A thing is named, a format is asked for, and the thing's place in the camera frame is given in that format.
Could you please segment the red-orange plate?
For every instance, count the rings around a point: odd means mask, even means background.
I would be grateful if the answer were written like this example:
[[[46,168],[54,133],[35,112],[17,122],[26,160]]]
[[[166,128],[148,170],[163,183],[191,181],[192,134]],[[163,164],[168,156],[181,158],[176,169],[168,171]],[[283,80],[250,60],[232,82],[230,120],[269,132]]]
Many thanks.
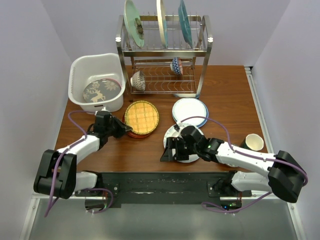
[[[132,138],[135,138],[135,139],[143,139],[143,138],[146,138],[148,137],[151,133],[148,133],[148,134],[136,134],[132,131],[128,131],[126,133],[129,137],[132,137]]]

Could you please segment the pink plate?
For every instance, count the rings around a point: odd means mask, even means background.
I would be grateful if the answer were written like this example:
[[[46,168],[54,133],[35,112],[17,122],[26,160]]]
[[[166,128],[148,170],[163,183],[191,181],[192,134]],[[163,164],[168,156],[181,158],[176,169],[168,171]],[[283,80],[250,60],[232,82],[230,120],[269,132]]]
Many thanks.
[[[104,82],[105,88],[108,90],[116,90],[116,89],[121,89],[121,85],[118,81],[111,79],[111,78],[106,78]]]

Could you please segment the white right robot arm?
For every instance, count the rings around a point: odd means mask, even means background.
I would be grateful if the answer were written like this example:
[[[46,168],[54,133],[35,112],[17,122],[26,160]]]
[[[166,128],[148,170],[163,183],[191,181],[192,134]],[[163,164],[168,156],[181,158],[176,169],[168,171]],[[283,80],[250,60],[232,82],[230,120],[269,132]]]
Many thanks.
[[[195,157],[248,171],[233,172],[220,184],[227,196],[254,190],[273,193],[283,201],[296,203],[307,183],[306,172],[286,151],[274,154],[244,149],[221,139],[207,138],[190,124],[174,125],[170,130],[173,134],[165,136],[161,162],[189,162]]]

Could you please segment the grey reindeer snowflake plate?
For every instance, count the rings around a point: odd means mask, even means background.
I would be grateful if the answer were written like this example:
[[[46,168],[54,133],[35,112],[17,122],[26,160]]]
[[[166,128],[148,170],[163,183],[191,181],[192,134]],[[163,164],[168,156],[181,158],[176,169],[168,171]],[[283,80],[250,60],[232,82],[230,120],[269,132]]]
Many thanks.
[[[83,91],[83,98],[87,103],[98,103],[115,98],[121,89],[109,90],[105,87],[106,78],[99,79],[87,85]]]

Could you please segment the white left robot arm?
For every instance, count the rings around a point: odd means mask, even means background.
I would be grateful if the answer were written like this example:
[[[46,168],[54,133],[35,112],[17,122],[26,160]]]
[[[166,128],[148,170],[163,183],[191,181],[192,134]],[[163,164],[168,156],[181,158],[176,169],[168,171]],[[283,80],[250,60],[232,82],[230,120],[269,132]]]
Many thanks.
[[[80,139],[58,150],[44,151],[33,183],[36,193],[68,199],[73,192],[85,189],[92,196],[103,192],[104,184],[98,180],[98,175],[77,172],[77,165],[99,151],[110,137],[118,139],[133,128],[109,111],[96,111],[94,115],[94,123],[87,130],[80,129],[83,133]]]

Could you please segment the yellow woven pattern plate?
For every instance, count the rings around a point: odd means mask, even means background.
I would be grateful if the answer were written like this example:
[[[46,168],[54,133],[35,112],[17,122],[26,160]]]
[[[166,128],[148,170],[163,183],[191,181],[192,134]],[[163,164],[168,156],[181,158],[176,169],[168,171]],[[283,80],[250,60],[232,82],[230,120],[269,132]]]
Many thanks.
[[[150,102],[139,100],[131,103],[124,113],[124,123],[137,135],[148,135],[158,126],[160,115]]]

